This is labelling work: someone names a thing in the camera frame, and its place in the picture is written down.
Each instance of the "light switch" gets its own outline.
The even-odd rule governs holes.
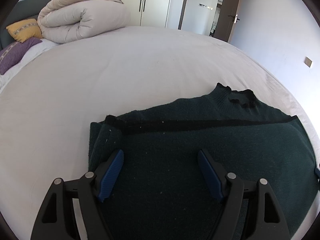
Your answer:
[[[305,58],[304,63],[305,63],[309,68],[312,68],[313,62],[312,62],[312,60],[309,59],[308,57]]]

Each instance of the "folded comforter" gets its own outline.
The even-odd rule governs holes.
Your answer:
[[[51,0],[38,16],[42,36],[57,43],[116,30],[129,21],[121,0]]]

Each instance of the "blue gripper pad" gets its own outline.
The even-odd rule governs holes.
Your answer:
[[[207,183],[211,196],[221,202],[224,199],[221,181],[203,151],[198,152],[198,165],[204,176],[205,182]]]
[[[111,194],[124,162],[124,152],[119,150],[100,181],[100,192],[97,198],[103,202]]]

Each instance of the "bed sheet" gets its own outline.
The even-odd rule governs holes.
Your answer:
[[[293,95],[223,41],[126,27],[56,46],[35,58],[0,94],[0,210],[17,237],[30,238],[56,177],[78,179],[87,171],[91,122],[208,94],[218,82],[233,90],[251,89],[264,103],[297,115],[319,163],[316,130]],[[318,206],[319,197],[292,239],[305,234]],[[85,235],[83,225],[80,233]]]
[[[20,62],[13,67],[11,67],[4,75],[0,75],[0,93],[5,88],[5,86],[10,82],[10,80],[18,74],[18,72],[29,62],[34,60],[36,57],[41,55],[43,52],[52,49],[53,47],[57,46],[58,43],[53,41],[49,41],[47,39],[41,39],[42,42],[32,46],[28,51],[25,53],[23,58]]]

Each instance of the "headboard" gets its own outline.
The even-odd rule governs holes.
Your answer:
[[[24,19],[38,19],[39,12],[49,1],[51,0],[22,0],[18,2],[0,27],[0,50],[14,42],[6,27]]]

